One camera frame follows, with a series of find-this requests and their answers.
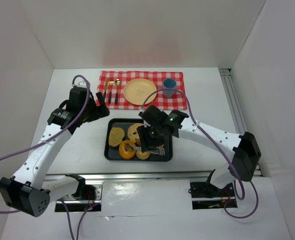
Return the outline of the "metal tongs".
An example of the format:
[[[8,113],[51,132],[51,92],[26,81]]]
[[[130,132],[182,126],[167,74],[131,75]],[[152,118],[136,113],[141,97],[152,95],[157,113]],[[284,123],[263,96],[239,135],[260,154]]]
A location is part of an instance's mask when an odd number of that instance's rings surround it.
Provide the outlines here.
[[[131,150],[139,151],[142,153],[147,152],[150,154],[156,154],[156,155],[161,155],[161,156],[165,155],[165,149],[163,148],[162,145],[161,146],[148,146],[147,144],[142,143],[139,146],[131,145],[131,144],[129,144],[128,146]]]

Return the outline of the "orange glazed donut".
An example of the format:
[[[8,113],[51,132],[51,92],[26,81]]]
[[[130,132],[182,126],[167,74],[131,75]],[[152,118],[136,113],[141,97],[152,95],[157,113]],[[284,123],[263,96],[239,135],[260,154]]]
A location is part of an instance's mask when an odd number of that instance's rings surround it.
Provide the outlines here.
[[[131,140],[124,140],[119,145],[119,155],[122,159],[129,160],[136,155],[136,150],[133,149],[136,144]]]

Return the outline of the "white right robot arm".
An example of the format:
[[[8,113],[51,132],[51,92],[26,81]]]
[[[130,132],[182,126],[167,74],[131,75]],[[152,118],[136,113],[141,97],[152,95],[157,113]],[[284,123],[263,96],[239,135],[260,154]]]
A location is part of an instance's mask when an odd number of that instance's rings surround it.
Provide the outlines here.
[[[144,152],[157,149],[169,136],[190,140],[223,153],[227,161],[208,177],[207,182],[212,186],[223,189],[236,180],[252,181],[261,158],[260,148],[252,133],[241,135],[227,132],[193,120],[179,110],[166,114],[154,105],[141,110],[138,115],[144,121],[144,125],[138,129]]]

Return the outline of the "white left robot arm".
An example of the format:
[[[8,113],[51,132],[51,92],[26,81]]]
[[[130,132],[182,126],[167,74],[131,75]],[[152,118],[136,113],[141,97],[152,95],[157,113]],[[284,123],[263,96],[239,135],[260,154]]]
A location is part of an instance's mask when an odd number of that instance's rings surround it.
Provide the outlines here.
[[[69,99],[55,109],[39,143],[24,164],[10,177],[0,180],[0,193],[11,208],[39,217],[48,205],[64,196],[86,197],[91,186],[73,173],[58,180],[44,182],[45,176],[64,144],[83,123],[93,122],[110,114],[102,93],[92,95],[84,87],[73,87]]]

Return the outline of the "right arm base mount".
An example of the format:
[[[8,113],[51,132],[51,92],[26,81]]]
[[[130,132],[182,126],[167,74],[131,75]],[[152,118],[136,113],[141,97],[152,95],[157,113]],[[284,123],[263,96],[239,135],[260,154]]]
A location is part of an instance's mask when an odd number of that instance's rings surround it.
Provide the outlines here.
[[[188,193],[191,195],[192,209],[223,209],[237,208],[236,195],[232,183],[223,189],[210,184],[214,170],[209,174],[206,181],[191,182]]]

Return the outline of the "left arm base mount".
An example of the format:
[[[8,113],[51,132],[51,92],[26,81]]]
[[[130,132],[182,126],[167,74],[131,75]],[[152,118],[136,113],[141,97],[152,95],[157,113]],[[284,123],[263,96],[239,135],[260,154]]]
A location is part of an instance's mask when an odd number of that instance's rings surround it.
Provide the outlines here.
[[[100,212],[102,210],[103,183],[90,182],[88,185],[81,197],[66,195],[63,198],[69,212]]]

